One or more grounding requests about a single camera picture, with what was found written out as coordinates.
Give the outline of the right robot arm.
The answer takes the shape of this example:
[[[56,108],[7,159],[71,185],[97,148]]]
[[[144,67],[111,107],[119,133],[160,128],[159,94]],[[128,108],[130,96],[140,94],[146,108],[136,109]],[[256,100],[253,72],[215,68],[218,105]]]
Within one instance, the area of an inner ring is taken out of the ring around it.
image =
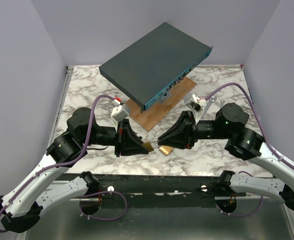
[[[256,164],[273,175],[272,178],[246,176],[223,171],[210,190],[223,196],[252,193],[273,198],[294,211],[294,163],[273,153],[265,138],[247,128],[249,115],[235,103],[224,105],[214,120],[196,121],[191,111],[183,111],[158,144],[176,149],[191,149],[198,140],[227,140],[225,150],[232,156]]]

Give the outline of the small brass padlock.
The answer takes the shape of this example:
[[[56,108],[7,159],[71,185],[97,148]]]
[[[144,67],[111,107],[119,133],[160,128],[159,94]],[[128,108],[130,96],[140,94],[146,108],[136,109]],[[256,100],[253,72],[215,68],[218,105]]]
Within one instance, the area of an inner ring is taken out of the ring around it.
[[[152,141],[147,141],[142,144],[142,146],[148,151],[152,152],[154,149],[157,149],[160,147],[158,144],[158,139],[152,140]]]

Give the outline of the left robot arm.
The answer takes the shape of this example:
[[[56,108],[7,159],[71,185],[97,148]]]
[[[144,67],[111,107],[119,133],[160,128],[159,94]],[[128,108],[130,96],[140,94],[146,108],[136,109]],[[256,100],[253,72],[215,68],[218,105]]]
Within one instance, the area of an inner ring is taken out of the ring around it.
[[[22,233],[32,228],[45,212],[72,198],[103,194],[99,181],[88,171],[59,187],[47,187],[87,155],[89,145],[113,146],[115,155],[147,155],[152,151],[132,130],[121,112],[115,127],[99,126],[94,108],[77,109],[67,120],[67,130],[55,138],[33,171],[11,192],[0,195],[0,233]]]

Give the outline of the large brass padlock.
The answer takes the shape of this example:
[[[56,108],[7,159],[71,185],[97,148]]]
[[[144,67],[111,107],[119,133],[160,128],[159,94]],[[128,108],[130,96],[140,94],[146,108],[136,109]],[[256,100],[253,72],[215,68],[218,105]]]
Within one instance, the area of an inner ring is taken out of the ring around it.
[[[170,146],[165,146],[165,145],[162,145],[159,147],[159,150],[164,154],[164,155],[168,155],[169,153],[172,152],[174,148],[173,147],[170,147]]]

